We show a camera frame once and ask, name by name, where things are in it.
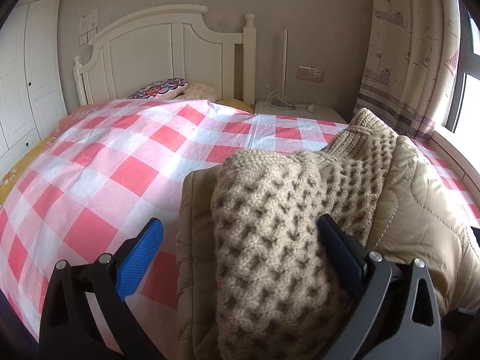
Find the beige quilted knit-sleeve jacket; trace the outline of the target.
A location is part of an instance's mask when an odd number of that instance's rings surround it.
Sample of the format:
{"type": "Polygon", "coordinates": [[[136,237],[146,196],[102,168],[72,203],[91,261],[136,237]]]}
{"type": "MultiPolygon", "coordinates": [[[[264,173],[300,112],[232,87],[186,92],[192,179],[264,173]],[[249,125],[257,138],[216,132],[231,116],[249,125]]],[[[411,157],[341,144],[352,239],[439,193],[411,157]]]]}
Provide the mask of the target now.
{"type": "Polygon", "coordinates": [[[384,262],[422,259],[441,316],[479,308],[479,244],[413,141],[368,109],[322,150],[239,150],[183,183],[179,359],[313,359],[360,300],[332,220],[384,262]]]}

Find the red white checkered bedsheet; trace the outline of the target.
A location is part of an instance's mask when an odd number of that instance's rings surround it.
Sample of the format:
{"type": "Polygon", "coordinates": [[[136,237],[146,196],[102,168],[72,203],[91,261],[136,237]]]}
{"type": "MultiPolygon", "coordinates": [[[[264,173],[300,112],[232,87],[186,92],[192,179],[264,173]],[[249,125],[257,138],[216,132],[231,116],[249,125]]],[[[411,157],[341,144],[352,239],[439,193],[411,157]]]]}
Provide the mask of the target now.
{"type": "Polygon", "coordinates": [[[353,306],[317,232],[425,261],[439,314],[479,308],[479,244],[428,158],[370,110],[331,140],[312,119],[207,100],[115,100],[57,136],[1,206],[1,291],[35,340],[59,261],[114,254],[151,219],[161,246],[119,297],[160,349],[324,344],[353,306]]]}

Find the white bedside table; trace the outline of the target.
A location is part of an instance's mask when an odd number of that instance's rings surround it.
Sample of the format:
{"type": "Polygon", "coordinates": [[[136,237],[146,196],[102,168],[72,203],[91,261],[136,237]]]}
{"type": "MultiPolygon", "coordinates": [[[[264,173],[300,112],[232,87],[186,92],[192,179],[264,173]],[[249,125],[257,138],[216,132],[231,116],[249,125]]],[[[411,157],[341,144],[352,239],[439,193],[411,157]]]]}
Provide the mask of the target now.
{"type": "Polygon", "coordinates": [[[256,102],[255,113],[324,120],[328,122],[346,124],[346,121],[333,108],[319,106],[316,104],[282,102],[280,100],[263,100],[256,102]]]}

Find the dark framed window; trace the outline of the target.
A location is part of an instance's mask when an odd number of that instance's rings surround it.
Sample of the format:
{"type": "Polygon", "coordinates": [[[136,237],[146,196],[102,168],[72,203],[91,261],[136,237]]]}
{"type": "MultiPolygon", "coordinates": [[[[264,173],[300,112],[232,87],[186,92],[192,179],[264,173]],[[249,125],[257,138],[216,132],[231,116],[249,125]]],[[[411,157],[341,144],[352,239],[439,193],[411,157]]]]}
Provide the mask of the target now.
{"type": "Polygon", "coordinates": [[[460,2],[460,51],[451,108],[445,127],[462,141],[479,136],[479,27],[460,2]]]}

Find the colourful patterned pillow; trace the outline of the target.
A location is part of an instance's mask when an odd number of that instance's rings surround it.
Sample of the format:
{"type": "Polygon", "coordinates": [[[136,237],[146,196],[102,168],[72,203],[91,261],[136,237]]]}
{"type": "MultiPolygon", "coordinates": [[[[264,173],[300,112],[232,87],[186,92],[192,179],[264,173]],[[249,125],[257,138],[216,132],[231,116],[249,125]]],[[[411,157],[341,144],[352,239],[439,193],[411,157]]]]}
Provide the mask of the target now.
{"type": "Polygon", "coordinates": [[[182,78],[171,78],[153,82],[128,96],[128,99],[156,98],[171,100],[182,94],[189,86],[189,82],[182,78]]]}

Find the cream pillow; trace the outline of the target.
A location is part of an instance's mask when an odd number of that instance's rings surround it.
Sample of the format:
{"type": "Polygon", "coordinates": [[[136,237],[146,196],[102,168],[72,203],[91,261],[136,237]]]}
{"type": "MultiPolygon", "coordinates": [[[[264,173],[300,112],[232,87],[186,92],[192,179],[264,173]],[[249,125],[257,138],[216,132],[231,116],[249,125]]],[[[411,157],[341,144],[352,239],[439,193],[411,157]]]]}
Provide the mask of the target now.
{"type": "Polygon", "coordinates": [[[181,97],[189,100],[208,100],[210,102],[217,102],[219,94],[210,85],[201,83],[191,83],[181,94],[181,97]]]}

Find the yellow pillow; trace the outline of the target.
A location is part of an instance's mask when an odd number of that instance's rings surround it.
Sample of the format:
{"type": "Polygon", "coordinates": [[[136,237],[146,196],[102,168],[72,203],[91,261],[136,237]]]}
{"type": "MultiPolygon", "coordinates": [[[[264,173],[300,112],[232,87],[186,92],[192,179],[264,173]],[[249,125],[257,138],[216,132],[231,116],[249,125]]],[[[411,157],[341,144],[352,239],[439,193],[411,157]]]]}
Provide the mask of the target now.
{"type": "Polygon", "coordinates": [[[218,104],[232,107],[239,111],[245,111],[247,113],[254,112],[253,108],[250,105],[246,104],[243,101],[237,100],[235,98],[227,98],[227,99],[219,100],[218,104]]]}

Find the white wardrobe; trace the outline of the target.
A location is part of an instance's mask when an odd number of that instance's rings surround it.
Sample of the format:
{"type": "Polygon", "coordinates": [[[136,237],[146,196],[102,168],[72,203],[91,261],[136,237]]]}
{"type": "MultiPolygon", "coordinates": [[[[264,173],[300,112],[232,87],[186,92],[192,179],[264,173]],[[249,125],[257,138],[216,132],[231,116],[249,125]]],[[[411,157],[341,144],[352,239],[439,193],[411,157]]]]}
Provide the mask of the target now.
{"type": "Polygon", "coordinates": [[[67,116],[59,77],[60,0],[19,0],[1,27],[1,174],[67,116]]]}

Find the patterned beige curtain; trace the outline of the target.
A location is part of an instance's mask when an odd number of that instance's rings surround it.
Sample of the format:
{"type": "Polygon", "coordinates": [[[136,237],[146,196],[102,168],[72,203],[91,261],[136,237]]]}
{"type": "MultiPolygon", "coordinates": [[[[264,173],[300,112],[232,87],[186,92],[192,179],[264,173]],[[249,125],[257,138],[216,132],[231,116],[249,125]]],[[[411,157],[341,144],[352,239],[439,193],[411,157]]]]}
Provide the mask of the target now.
{"type": "Polygon", "coordinates": [[[373,0],[355,108],[400,135],[430,139],[452,104],[460,46],[459,0],[373,0]]]}

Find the white wooden headboard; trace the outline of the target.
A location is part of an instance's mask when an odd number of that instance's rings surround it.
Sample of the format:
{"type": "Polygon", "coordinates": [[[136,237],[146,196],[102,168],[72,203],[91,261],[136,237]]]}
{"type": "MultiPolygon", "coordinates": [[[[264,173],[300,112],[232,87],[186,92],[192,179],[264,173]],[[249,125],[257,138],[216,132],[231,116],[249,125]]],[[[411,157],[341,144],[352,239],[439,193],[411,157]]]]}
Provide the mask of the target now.
{"type": "Polygon", "coordinates": [[[154,81],[184,78],[214,88],[222,98],[235,94],[237,47],[242,48],[242,97],[256,101],[255,15],[245,15],[240,33],[211,30],[208,7],[174,4],[147,8],[118,19],[96,34],[88,63],[74,59],[80,105],[126,98],[154,81]]]}

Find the wall socket panel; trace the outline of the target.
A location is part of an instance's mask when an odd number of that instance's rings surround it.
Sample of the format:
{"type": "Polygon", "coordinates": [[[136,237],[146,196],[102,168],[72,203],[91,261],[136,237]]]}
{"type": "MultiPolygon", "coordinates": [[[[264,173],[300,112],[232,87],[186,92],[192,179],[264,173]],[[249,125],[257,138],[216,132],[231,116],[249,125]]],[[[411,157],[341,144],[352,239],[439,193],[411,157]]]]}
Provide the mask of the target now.
{"type": "Polygon", "coordinates": [[[307,80],[315,83],[322,83],[325,72],[315,67],[297,66],[296,78],[299,80],[307,80]]]}

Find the paper notices on wall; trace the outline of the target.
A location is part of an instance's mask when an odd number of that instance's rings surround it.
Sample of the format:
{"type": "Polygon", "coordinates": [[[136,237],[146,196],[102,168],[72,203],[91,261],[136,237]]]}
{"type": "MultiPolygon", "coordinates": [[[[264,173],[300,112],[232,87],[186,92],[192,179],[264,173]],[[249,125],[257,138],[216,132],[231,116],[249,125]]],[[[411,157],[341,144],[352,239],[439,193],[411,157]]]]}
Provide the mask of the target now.
{"type": "Polygon", "coordinates": [[[80,17],[79,46],[86,45],[98,30],[98,9],[95,8],[80,17]]]}

